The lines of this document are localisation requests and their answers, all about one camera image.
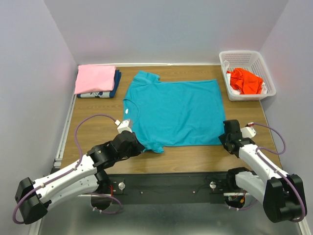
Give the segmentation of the teal t shirt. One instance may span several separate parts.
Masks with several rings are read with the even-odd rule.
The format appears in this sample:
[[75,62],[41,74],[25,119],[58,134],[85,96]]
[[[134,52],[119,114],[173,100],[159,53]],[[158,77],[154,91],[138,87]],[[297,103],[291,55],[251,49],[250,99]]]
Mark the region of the teal t shirt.
[[217,80],[164,82],[139,71],[123,99],[124,119],[146,151],[220,145],[225,112]]

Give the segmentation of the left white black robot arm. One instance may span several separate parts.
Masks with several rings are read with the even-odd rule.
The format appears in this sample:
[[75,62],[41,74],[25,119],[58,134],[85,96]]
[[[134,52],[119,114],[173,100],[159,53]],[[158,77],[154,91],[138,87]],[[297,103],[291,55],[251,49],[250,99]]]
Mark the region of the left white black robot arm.
[[135,133],[122,131],[112,141],[96,145],[80,159],[48,176],[19,182],[12,219],[31,224],[60,202],[80,194],[104,193],[110,184],[105,169],[116,162],[140,155],[144,146]]

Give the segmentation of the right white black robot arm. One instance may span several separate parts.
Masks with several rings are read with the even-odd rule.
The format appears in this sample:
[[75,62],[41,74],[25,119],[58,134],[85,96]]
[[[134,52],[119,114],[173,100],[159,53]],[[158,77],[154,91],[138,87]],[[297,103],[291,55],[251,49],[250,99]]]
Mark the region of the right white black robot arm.
[[242,189],[263,205],[271,222],[300,222],[307,215],[306,198],[302,179],[289,174],[274,164],[252,138],[256,135],[255,122],[241,128],[235,119],[223,122],[224,133],[219,140],[224,149],[248,164],[230,169],[225,187],[235,192]]

